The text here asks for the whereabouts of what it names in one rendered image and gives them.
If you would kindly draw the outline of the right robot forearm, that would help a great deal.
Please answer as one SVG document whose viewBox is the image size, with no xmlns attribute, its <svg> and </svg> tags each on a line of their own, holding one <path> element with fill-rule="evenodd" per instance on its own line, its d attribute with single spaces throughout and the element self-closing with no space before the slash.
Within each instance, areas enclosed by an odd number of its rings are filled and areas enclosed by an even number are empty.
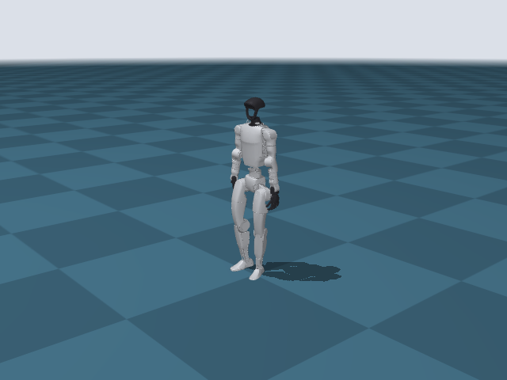
<svg viewBox="0 0 507 380">
<path fill-rule="evenodd" d="M 232 154 L 231 154 L 231 156 L 232 156 Z M 241 159 L 237 159 L 237 158 L 232 157 L 231 178 L 233 176 L 236 176 L 236 178 L 238 179 L 241 161 L 242 161 Z"/>
</svg>

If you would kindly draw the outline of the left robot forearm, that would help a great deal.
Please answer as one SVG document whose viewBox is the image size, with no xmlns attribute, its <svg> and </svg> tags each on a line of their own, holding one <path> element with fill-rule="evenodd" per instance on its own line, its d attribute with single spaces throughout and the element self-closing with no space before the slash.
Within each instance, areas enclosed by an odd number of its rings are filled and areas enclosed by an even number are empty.
<svg viewBox="0 0 507 380">
<path fill-rule="evenodd" d="M 275 158 L 272 159 L 271 164 L 272 164 L 272 167 L 268 169 L 269 184 L 270 184 L 270 187 L 272 187 L 272 186 L 274 187 L 274 192 L 277 192 L 280 190 L 280 187 L 278 185 L 278 182 L 279 182 L 278 176 L 277 176 L 278 166 L 277 166 Z"/>
</svg>

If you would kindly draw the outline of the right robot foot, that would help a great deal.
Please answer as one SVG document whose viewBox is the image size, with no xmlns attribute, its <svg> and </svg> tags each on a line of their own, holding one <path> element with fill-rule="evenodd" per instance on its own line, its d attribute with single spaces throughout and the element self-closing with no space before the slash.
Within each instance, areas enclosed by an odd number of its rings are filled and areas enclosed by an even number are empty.
<svg viewBox="0 0 507 380">
<path fill-rule="evenodd" d="M 249 258 L 248 262 L 244 262 L 243 260 L 240 260 L 237 264 L 232 266 L 230 270 L 233 272 L 236 272 L 236 271 L 241 271 L 241 270 L 251 267 L 251 266 L 254 266 L 254 261 L 251 258 Z"/>
</svg>

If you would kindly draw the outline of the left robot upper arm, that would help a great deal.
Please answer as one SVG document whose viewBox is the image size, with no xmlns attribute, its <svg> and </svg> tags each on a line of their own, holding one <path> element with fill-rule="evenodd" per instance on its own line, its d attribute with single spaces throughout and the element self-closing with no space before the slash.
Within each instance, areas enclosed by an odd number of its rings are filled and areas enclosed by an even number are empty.
<svg viewBox="0 0 507 380">
<path fill-rule="evenodd" d="M 266 167 L 272 167 L 271 161 L 276 158 L 276 138 L 277 133 L 273 129 L 262 129 L 263 139 L 266 141 L 266 150 L 268 157 L 265 159 L 264 164 Z"/>
</svg>

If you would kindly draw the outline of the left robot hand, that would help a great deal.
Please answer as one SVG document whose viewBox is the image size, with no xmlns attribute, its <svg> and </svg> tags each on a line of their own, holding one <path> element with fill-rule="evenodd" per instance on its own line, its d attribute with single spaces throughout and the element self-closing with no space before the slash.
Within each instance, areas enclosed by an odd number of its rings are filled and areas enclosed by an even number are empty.
<svg viewBox="0 0 507 380">
<path fill-rule="evenodd" d="M 267 210 L 269 210 L 269 211 L 270 211 L 270 210 L 272 210 L 272 209 L 274 209 L 274 208 L 276 208 L 277 206 L 279 206 L 279 196 L 278 196 L 279 191 L 274 192 L 274 187 L 272 186 L 272 187 L 270 188 L 270 193 L 272 194 L 272 196 L 271 196 L 271 200 L 270 200 L 270 201 L 269 201 L 269 203 L 266 205 L 266 207 L 268 207 L 268 206 L 271 204 L 271 207 L 270 207 L 269 209 L 267 209 Z"/>
</svg>

